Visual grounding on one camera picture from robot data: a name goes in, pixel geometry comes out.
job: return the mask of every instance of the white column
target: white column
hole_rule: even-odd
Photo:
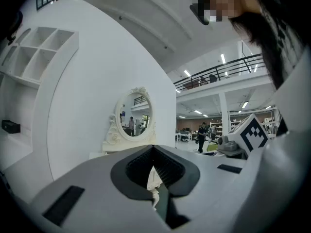
[[[227,101],[225,99],[225,93],[219,93],[220,100],[220,108],[222,111],[222,119],[223,119],[223,135],[228,134],[229,132],[229,120],[228,120],[228,108]]]

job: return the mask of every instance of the woman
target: woman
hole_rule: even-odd
[[[309,45],[310,34],[305,9],[308,0],[198,0],[198,14],[228,18],[238,32],[261,48],[270,76],[278,89]],[[278,133],[287,131],[284,122]]]

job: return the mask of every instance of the floor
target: floor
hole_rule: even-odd
[[[181,141],[175,141],[175,147],[180,150],[186,150],[186,151],[196,151],[199,148],[199,144],[195,143],[195,140],[192,140],[189,142],[181,142]],[[203,152],[207,152],[208,142],[205,141],[203,145]]]

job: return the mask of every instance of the green object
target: green object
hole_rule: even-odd
[[[218,148],[218,144],[209,144],[207,147],[207,152],[208,151],[214,151]]]

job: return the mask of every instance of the dark hair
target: dark hair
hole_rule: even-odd
[[[267,66],[274,85],[278,89],[283,83],[283,61],[281,52],[284,48],[286,28],[290,26],[302,44],[310,42],[308,23],[303,18],[304,9],[308,8],[308,0],[258,0],[276,24],[277,35],[273,32],[266,17],[261,14],[246,12],[239,17],[230,18],[233,27],[244,30],[250,37],[250,42],[261,47],[263,60]]]

